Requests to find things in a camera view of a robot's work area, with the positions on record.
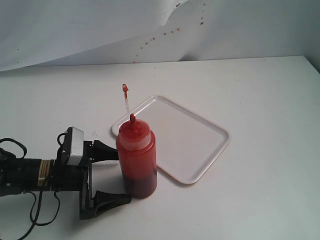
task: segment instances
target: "rectangular tray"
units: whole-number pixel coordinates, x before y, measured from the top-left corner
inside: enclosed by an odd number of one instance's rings
[[[227,130],[163,96],[151,96],[131,113],[155,134],[157,166],[183,184],[197,182],[231,140]],[[113,124],[114,135],[127,120]]]

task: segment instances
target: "red squeeze bottle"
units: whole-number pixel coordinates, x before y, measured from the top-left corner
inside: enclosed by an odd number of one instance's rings
[[[149,125],[136,120],[121,125],[116,138],[124,187],[132,197],[149,197],[157,187],[156,137]]]

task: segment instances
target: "robotic arm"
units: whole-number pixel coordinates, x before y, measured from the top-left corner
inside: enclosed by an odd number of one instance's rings
[[[84,141],[84,132],[75,127],[69,127],[57,140],[60,147],[56,160],[16,158],[0,148],[0,197],[26,191],[78,191],[81,220],[131,202],[129,194],[96,191],[92,197],[92,163],[119,160],[116,149],[99,140]],[[0,140],[4,141],[18,144],[26,155],[27,149],[21,143],[10,138]]]

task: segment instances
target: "table surface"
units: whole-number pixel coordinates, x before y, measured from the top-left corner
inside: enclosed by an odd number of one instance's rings
[[[182,186],[159,172],[149,198],[92,220],[79,220],[78,193],[60,192],[57,219],[27,239],[320,239],[320,75],[303,56],[0,72],[0,136],[24,143],[29,158],[54,159],[57,135],[69,126],[115,147],[122,83],[131,108],[169,97],[229,130],[231,143],[197,183]],[[93,187],[123,192],[118,163],[95,165]],[[0,198],[1,238],[27,231],[32,202],[29,194]],[[53,194],[42,204],[46,222]]]

